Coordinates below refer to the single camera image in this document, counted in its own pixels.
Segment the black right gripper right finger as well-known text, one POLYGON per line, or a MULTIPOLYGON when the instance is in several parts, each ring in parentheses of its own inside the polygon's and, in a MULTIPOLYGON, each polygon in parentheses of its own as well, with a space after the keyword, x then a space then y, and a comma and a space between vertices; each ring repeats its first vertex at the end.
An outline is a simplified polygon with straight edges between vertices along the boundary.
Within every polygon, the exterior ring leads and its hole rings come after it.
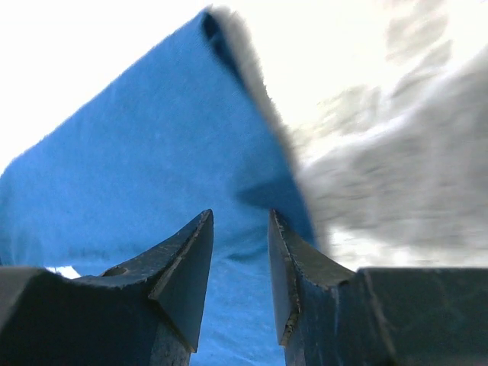
POLYGON ((276 211, 268 253, 278 343, 289 365, 485 365, 484 268, 350 271, 276 211))

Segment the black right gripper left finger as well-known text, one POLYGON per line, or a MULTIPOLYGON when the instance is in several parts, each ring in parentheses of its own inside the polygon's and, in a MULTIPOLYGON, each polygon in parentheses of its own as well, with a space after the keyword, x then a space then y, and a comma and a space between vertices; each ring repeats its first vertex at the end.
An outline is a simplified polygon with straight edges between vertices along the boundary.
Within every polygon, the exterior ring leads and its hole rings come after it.
POLYGON ((214 242, 210 210, 99 276, 1 269, 3 365, 187 365, 214 242))

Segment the dark blue printed t-shirt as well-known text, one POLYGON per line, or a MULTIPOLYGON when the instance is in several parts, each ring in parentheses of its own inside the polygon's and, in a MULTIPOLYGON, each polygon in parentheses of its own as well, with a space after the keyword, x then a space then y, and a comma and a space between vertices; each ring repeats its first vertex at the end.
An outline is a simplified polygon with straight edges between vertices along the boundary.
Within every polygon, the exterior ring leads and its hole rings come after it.
POLYGON ((208 10, 153 47, 1 176, 1 262, 81 274, 140 254, 202 210, 213 258, 196 365, 282 365, 268 212, 313 238, 284 151, 208 10))

